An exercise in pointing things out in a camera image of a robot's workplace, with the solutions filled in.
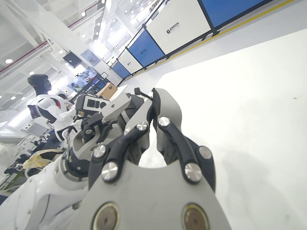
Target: poster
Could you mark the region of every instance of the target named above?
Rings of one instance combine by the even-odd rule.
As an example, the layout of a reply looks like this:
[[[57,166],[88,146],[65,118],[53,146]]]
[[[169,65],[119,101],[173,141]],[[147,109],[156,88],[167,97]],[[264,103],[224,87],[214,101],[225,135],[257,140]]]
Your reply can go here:
[[[93,67],[96,66],[101,60],[90,50],[86,49],[81,56],[88,61]]]

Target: screw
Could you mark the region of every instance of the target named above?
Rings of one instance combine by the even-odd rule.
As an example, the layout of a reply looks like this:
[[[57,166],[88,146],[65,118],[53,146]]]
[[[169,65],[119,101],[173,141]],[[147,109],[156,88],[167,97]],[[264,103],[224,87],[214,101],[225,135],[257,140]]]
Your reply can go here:
[[[139,131],[145,131],[147,129],[147,124],[143,121],[136,125],[136,127]]]
[[[101,158],[104,156],[105,153],[106,153],[106,146],[101,145],[94,149],[93,155],[95,158]]]
[[[169,118],[167,118],[165,116],[159,118],[159,125],[160,126],[166,127],[169,124],[170,124],[170,119]]]
[[[101,171],[101,177],[104,181],[111,181],[115,178],[118,172],[118,166],[115,162],[108,162]]]
[[[197,183],[201,180],[201,168],[196,163],[191,162],[186,164],[184,167],[184,172],[187,178],[194,183]]]
[[[210,149],[208,147],[205,146],[201,146],[199,147],[199,152],[201,154],[201,156],[205,159],[205,160],[209,160],[212,158],[212,152],[210,151]]]

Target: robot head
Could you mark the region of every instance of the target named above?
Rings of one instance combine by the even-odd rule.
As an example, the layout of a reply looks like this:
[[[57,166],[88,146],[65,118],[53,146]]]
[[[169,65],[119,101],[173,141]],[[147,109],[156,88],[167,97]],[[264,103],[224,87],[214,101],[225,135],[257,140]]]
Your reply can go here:
[[[51,90],[51,83],[47,75],[31,75],[28,83],[35,89],[36,95],[47,94]]]

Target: television screen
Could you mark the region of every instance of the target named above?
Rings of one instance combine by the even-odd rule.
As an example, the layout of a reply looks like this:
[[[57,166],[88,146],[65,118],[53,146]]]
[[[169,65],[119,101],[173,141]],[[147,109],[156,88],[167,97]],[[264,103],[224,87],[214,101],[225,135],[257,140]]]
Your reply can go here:
[[[78,77],[81,78],[82,80],[86,81],[87,83],[93,79],[97,75],[97,72],[88,67],[84,72],[82,72]]]
[[[67,87],[78,93],[86,84],[87,82],[85,80],[77,77],[71,83],[69,83]]]

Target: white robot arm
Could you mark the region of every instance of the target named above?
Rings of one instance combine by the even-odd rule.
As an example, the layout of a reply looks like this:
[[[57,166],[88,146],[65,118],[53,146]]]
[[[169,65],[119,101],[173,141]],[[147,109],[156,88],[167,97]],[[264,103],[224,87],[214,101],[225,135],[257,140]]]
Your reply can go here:
[[[70,108],[69,111],[63,111],[55,104],[55,102],[51,98],[42,99],[37,103],[37,106],[39,108],[42,108],[43,110],[48,111],[52,116],[54,116],[59,121],[63,121],[67,117],[73,117],[76,115],[76,110],[74,108],[74,105]]]

